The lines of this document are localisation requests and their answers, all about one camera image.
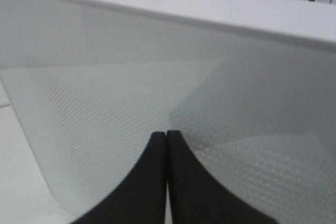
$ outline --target black curved object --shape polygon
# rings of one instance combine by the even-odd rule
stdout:
[[[174,224],[277,224],[214,179],[194,156],[179,131],[168,131],[167,151]]]
[[[138,162],[101,203],[72,224],[163,224],[166,137],[155,132]]]

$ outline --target black rubber pad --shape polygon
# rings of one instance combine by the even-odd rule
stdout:
[[[163,224],[166,203],[166,137],[155,132],[128,176],[73,224]]]
[[[174,224],[276,224],[223,187],[201,165],[179,131],[167,134]]]

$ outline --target white enclosure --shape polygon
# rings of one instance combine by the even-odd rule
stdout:
[[[177,129],[280,223],[334,223],[335,13],[294,0],[0,0],[0,77],[52,195],[77,216],[151,132]]]

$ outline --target white floor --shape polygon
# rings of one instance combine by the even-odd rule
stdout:
[[[66,224],[76,217],[51,196],[0,82],[0,223]]]

